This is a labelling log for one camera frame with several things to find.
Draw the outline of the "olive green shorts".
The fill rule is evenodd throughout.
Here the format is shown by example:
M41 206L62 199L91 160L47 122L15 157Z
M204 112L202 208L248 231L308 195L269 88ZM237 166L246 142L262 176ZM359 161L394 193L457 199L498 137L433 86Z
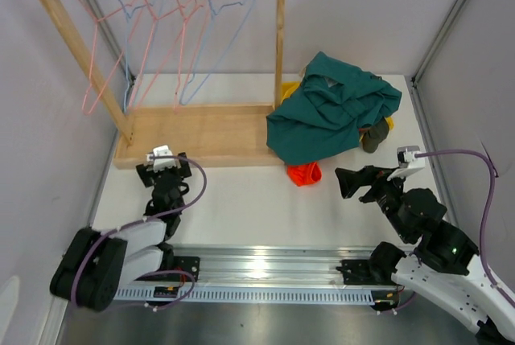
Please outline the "olive green shorts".
M364 152L372 154L378 146L388 137L390 132L390 119L382 118L377 124L360 129L360 145Z

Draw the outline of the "blue wire hanger green shorts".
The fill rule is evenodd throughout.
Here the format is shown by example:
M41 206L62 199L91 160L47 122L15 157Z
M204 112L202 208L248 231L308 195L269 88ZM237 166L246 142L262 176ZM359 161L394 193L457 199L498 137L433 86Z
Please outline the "blue wire hanger green shorts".
M181 106L190 104L208 78L219 70L253 11L256 0L232 0L219 6L213 0L204 1L207 3L207 10L205 25L197 41L198 49L194 51L186 81L175 92L175 98ZM220 31L221 20L223 17L229 17L236 10L244 10L245 13L242 18L237 18L238 24L229 24L229 28L234 29L229 36Z

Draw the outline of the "pink wire hanger olive shorts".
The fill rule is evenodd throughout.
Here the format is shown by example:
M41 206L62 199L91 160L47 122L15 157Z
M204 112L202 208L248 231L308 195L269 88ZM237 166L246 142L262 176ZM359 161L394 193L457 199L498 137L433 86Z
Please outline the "pink wire hanger olive shorts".
M198 10L196 12L196 14L192 18L195 18L197 15L199 15L204 10L205 10L205 7L202 10ZM150 31L149 31L149 34L148 34L148 37L147 37L146 45L144 47L144 52L143 52L143 55L142 55L142 60L141 60L141 63L139 65L139 71L138 71L138 74L137 74L138 75L138 81L136 82L136 85L134 87L134 92L132 93L132 96L130 98L131 106L130 106L129 112L139 108L142 105L142 102L143 102L144 98L146 97L146 95L150 91L150 89L152 88L152 84L148 84L144 88L143 93L139 92L140 88L142 86L143 75L147 71L148 62L151 60L152 51L153 51L153 48L155 46L155 41L156 41L156 38L157 38L158 32L159 32L159 24L162 21L165 21L168 18L170 18L170 17L172 17L172 16L174 16L176 14L179 16L180 29L179 29L178 33L176 34L175 38L173 39L170 47L168 48L167 54L164 56L164 58L162 58L161 64L158 66L157 70L154 72L155 76L158 76L160 74L160 72L162 71L163 67L166 66L166 64L168 62L168 59L170 58L170 56L172 56L173 52L175 50L179 50L179 40L177 39L177 37L178 37L178 34L179 34L180 30L181 30L182 19L180 17L179 8L177 7L176 2L175 2L175 6L174 7L172 7L168 11L165 11L164 10L164 0L163 0L163 10L162 10L161 13L159 13L158 5L155 5L155 7L153 7L153 8L148 8L148 10L145 10L143 14L145 14L145 13L147 13L149 15L151 26L150 26Z

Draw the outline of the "dark green shorts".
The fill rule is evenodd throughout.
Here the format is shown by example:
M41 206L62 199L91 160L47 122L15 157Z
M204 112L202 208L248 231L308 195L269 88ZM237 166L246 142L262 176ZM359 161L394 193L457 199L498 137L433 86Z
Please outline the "dark green shorts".
M357 148L360 130L392 116L401 101L388 81L320 51L266 116L266 145L288 166L330 158Z

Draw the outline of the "yellow shorts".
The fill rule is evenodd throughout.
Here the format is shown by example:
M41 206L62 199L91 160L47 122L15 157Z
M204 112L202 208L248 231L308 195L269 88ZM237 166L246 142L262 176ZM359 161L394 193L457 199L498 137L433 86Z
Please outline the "yellow shorts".
M289 98L296 89L300 86L300 81L288 81L283 82L281 87L281 99L280 103L282 103L285 99ZM394 128L394 122L392 117L385 117L385 121L389 127L389 130Z

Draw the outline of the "light blue wire hanger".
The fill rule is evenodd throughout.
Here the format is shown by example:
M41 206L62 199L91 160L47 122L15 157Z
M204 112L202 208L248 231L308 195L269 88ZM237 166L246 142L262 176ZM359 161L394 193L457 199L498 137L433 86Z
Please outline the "light blue wire hanger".
M143 1L138 3L139 0L133 0L132 2L125 3L123 0L117 0L121 9L122 15L125 19L126 27L124 32L124 45L122 48L123 61L123 72L126 81L126 88L122 99L122 111L127 114L130 110L130 98L134 92L134 87L138 81L138 75L135 74L130 66L131 51L132 51L132 39L138 24L143 16L145 10L153 8L155 5L159 7L159 13L163 10L163 0L150 0L150 2Z

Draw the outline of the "pink wire hanger orange shorts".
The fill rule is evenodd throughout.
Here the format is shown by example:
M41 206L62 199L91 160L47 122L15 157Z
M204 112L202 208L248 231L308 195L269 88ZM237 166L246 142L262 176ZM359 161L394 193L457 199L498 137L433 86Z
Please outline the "pink wire hanger orange shorts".
M192 17L196 14L196 12L204 8L204 5L199 3L199 0L187 0L185 3L182 3L181 0L175 1L177 7L179 8L180 17L182 19L182 26L177 37L177 39L179 40L179 62L177 67L176 86L174 88L173 94L172 108L174 111L176 111L179 106L179 89L181 88L182 84L183 54L184 44L187 37L187 28Z

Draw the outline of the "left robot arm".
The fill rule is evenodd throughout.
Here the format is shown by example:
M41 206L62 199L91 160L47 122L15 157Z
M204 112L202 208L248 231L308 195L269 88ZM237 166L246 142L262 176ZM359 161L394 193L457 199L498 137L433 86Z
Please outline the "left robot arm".
M77 231L49 285L50 293L96 312L109 307L116 292L132 281L194 283L197 265L175 257L168 244L179 227L189 192L190 160L149 160L136 167L144 187L152 190L140 220L105 232Z

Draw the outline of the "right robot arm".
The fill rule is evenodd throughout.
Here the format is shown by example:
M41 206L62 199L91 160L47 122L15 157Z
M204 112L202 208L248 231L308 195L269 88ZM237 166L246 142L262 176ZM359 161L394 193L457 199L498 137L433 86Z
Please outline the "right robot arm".
M480 250L465 232L448 223L446 207L428 188L405 191L393 170L337 168L344 199L362 187L359 200L374 203L412 253L382 241L367 260L377 284L403 285L433 302L472 332L480 344L514 342L514 308L497 293L482 269Z

